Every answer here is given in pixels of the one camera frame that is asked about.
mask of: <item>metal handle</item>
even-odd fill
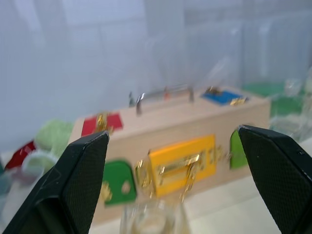
[[[136,114],[141,115],[142,110],[141,110],[141,103],[144,99],[150,99],[150,98],[157,98],[161,97],[166,93],[182,93],[188,91],[190,93],[190,102],[194,101],[194,92],[193,88],[188,86],[188,85],[179,85],[179,86],[174,86],[171,88],[165,88],[163,90],[158,90],[150,93],[143,93],[141,94],[136,101]]]

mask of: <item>gold hinge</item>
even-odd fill
[[[154,194],[154,190],[149,165],[144,160],[140,160],[136,163],[134,172],[138,185],[144,190],[145,193],[148,193],[151,198]]]
[[[200,154],[196,154],[196,155],[191,155],[190,157],[187,157],[187,158],[183,158],[181,160],[178,160],[178,161],[173,162],[173,163],[168,164],[168,165],[160,166],[158,168],[158,175],[164,176],[164,175],[166,175],[172,171],[182,169],[182,168],[190,166],[196,162],[201,163],[203,161],[203,157],[204,157],[203,154],[200,153]]]
[[[224,152],[221,145],[211,149],[209,153],[210,153],[210,164],[217,163],[224,158]]]
[[[190,191],[193,187],[193,184],[196,179],[196,174],[199,171],[199,163],[193,163],[189,170],[188,170],[188,176],[187,176],[187,181],[185,185],[185,189],[183,193],[180,195],[181,202],[184,201],[185,195],[187,194],[188,191]]]
[[[107,126],[107,116],[109,112],[103,112],[97,114],[97,126],[95,132],[108,131],[110,135],[113,134],[114,128],[112,126]]]
[[[106,181],[102,183],[100,196],[104,202],[112,200],[113,194],[109,188],[109,183]]]

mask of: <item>white backdrop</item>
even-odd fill
[[[305,79],[311,0],[0,0],[0,151],[166,85]]]

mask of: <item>red panel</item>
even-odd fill
[[[111,114],[107,116],[107,125],[112,126],[114,131],[122,130],[123,124],[121,122],[120,114]]]
[[[113,127],[114,131],[122,130],[123,124],[121,122],[120,114],[109,114],[107,116],[107,126]],[[97,127],[97,117],[86,118],[83,127],[81,136],[92,134]]]
[[[14,167],[20,167],[24,162],[24,159],[30,152],[36,149],[34,141],[28,142],[26,145],[18,149],[12,156],[11,160],[6,164],[5,169],[11,169]]]
[[[84,137],[86,135],[90,135],[94,132],[97,126],[97,117],[86,118],[83,122],[81,136]]]

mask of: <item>table surface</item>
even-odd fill
[[[312,138],[301,147],[312,155]],[[1,154],[3,165],[12,153]],[[251,176],[188,197],[184,208],[193,234],[280,234]],[[120,219],[92,225],[89,234],[119,234]]]

